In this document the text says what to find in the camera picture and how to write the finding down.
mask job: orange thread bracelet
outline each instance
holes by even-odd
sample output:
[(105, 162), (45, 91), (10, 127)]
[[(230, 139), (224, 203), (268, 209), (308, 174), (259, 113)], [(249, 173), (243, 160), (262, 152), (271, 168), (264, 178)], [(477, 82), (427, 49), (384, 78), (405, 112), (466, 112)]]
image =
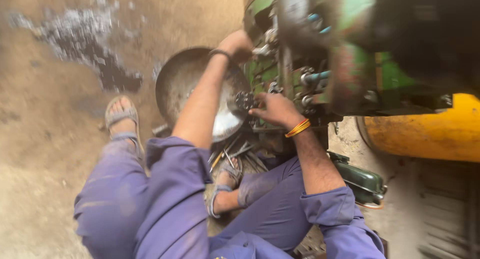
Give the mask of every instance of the orange thread bracelet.
[(310, 120), (305, 119), (301, 123), (299, 123), (296, 127), (294, 127), (291, 132), (285, 134), (285, 138), (290, 138), (292, 136), (295, 136), (303, 132), (309, 126), (310, 126)]

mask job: sandal strap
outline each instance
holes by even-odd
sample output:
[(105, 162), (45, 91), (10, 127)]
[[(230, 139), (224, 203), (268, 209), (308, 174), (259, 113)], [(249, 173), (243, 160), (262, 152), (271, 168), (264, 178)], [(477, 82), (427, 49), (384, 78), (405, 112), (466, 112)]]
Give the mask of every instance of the sandal strap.
[(123, 132), (123, 133), (117, 133), (112, 136), (111, 140), (113, 141), (123, 141), (126, 139), (130, 139), (133, 141), (133, 144), (135, 145), (135, 152), (137, 154), (138, 159), (142, 159), (142, 150), (140, 149), (140, 143), (138, 142), (138, 135), (137, 133), (134, 132)]
[(130, 118), (135, 122), (135, 124), (138, 125), (137, 110), (135, 109), (135, 107), (127, 108), (123, 112), (107, 115), (107, 117), (105, 118), (105, 125), (107, 128), (110, 128), (112, 125), (114, 125), (118, 121), (121, 121), (126, 118)]
[(217, 194), (219, 194), (219, 191), (232, 192), (232, 188), (227, 185), (216, 185), (213, 189), (212, 198), (210, 199), (210, 203), (207, 206), (207, 212), (210, 217), (214, 217), (215, 219), (220, 218), (220, 215), (215, 215), (213, 213), (213, 201), (215, 201), (215, 197), (217, 196)]
[(233, 180), (235, 180), (235, 183), (239, 184), (240, 178), (242, 178), (243, 176), (243, 169), (242, 169), (242, 162), (240, 161), (239, 158), (237, 159), (237, 163), (238, 163), (238, 169), (234, 169), (231, 167), (228, 161), (224, 161), (224, 163), (222, 164), (218, 172), (220, 173), (222, 171), (226, 171), (230, 175), (230, 177), (233, 178)]

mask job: purple work uniform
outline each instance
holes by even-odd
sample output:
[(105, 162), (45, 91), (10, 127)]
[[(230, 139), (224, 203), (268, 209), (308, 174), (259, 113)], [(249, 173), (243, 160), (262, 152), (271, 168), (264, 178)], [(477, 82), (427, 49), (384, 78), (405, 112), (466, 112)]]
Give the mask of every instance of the purple work uniform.
[(207, 236), (203, 199), (210, 182), (207, 149), (170, 137), (150, 139), (147, 177), (135, 149), (110, 142), (75, 199), (77, 233), (95, 258), (291, 258), (316, 224), (327, 258), (384, 258), (348, 187), (305, 195), (297, 157), (245, 175), (238, 202), (247, 207)]

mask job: green machine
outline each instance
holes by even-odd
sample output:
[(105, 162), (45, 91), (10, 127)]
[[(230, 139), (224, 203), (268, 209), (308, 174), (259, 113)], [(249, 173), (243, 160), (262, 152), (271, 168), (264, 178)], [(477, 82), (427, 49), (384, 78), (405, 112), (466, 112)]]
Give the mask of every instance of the green machine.
[[(252, 91), (294, 101), (325, 149), (328, 123), (343, 116), (439, 113), (452, 107), (453, 93), (480, 96), (474, 0), (244, 2), (244, 29), (256, 46), (244, 65)], [(284, 130), (259, 119), (250, 125), (267, 149), (293, 151)], [(330, 158), (357, 203), (381, 205), (387, 189), (379, 175)]]

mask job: black wristband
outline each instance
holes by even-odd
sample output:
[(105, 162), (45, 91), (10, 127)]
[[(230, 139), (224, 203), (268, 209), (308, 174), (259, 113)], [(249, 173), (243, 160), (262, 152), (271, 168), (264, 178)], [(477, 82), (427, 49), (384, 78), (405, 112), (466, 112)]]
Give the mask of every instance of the black wristband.
[(223, 50), (221, 50), (221, 49), (214, 49), (214, 50), (211, 50), (211, 51), (208, 53), (208, 55), (210, 55), (210, 57), (213, 56), (213, 55), (215, 55), (215, 54), (223, 54), (223, 55), (225, 55), (225, 56), (228, 58), (229, 64), (232, 64), (232, 63), (233, 63), (232, 57), (231, 57), (230, 54), (227, 53), (226, 51), (223, 51)]

